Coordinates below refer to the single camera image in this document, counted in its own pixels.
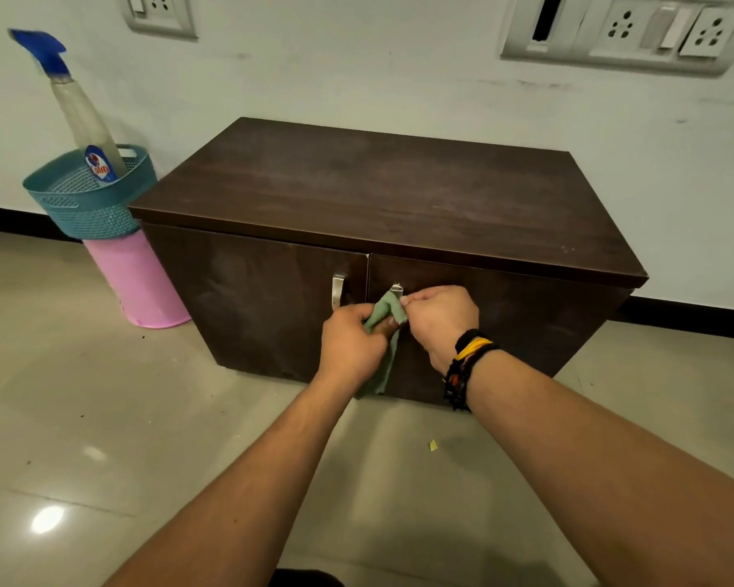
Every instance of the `bracelet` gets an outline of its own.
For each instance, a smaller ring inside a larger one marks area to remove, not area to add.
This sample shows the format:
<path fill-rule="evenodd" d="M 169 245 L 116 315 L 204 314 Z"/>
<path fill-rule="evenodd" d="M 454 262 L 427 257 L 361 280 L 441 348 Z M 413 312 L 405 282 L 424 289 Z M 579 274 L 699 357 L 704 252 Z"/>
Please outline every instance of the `bracelet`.
<path fill-rule="evenodd" d="M 484 338 L 477 329 L 466 331 L 455 346 L 458 354 L 451 361 L 449 371 L 446 373 L 443 398 L 454 410 L 470 412 L 470 408 L 467 407 L 467 383 L 473 373 L 473 367 L 482 356 L 493 350 L 500 350 L 500 346 Z"/>

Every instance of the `spray bottle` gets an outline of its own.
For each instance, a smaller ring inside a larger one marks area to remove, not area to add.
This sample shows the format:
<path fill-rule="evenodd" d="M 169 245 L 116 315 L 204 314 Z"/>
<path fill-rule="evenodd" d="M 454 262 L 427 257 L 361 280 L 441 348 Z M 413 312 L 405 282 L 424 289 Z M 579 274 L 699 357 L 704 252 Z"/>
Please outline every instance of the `spray bottle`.
<path fill-rule="evenodd" d="M 107 185 L 125 176 L 125 162 L 106 124 L 60 58 L 66 50 L 62 43 L 39 30 L 9 29 L 9 36 L 33 54 L 46 72 L 73 139 L 95 178 Z"/>

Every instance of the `white wall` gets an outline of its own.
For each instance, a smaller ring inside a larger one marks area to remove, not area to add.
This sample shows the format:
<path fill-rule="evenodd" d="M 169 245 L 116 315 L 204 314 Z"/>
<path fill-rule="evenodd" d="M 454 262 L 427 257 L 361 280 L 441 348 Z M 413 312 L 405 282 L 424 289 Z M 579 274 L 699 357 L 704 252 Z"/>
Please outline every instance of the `white wall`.
<path fill-rule="evenodd" d="M 132 33 L 116 0 L 0 0 L 0 206 L 70 149 L 5 29 L 43 29 L 118 141 L 165 174 L 242 115 L 573 153 L 650 281 L 734 308 L 734 66 L 720 79 L 497 58 L 509 0 L 192 0 L 197 43 Z"/>

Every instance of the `hand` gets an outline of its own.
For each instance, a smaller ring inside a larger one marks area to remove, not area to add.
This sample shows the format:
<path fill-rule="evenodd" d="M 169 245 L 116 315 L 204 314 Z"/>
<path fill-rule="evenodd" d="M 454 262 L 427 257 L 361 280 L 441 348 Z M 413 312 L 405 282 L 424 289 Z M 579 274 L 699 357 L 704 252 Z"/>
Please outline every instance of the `hand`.
<path fill-rule="evenodd" d="M 457 355 L 460 335 L 478 327 L 478 307 L 462 286 L 434 286 L 403 296 L 411 333 L 430 355 L 432 366 L 445 375 Z"/>
<path fill-rule="evenodd" d="M 321 364 L 316 377 L 346 387 L 353 394 L 378 370 L 389 347 L 388 338 L 397 331 L 389 315 L 372 330 L 365 332 L 362 322 L 372 315 L 373 305 L 340 307 L 323 324 Z"/>

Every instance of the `cleaning rag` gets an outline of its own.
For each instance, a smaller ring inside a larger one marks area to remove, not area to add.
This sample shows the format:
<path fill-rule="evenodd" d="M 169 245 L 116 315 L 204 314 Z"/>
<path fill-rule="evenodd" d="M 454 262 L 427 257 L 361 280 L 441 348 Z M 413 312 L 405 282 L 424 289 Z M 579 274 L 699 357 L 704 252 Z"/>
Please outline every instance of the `cleaning rag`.
<path fill-rule="evenodd" d="M 364 323 L 365 331 L 372 333 L 372 329 L 389 315 L 394 317 L 394 321 L 398 325 L 404 325 L 408 321 L 408 315 L 405 314 L 405 309 L 402 308 L 399 299 L 391 291 L 384 294 L 375 303 L 375 307 L 372 309 L 372 315 Z M 386 382 L 389 380 L 391 364 L 394 362 L 394 353 L 397 352 L 397 339 L 399 336 L 399 329 L 391 335 L 389 347 L 380 361 L 378 370 L 362 386 L 357 397 L 363 397 L 367 394 L 382 394 L 386 390 Z"/>

